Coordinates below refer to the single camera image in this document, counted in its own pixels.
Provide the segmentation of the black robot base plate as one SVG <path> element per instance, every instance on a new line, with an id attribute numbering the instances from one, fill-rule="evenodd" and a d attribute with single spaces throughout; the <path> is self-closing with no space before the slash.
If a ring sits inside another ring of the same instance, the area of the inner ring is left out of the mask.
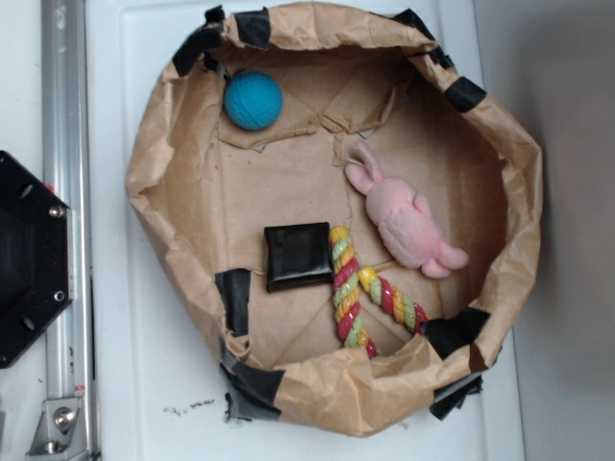
<path id="1" fill-rule="evenodd" d="M 1 367 L 8 369 L 71 302 L 70 208 L 1 153 Z"/>

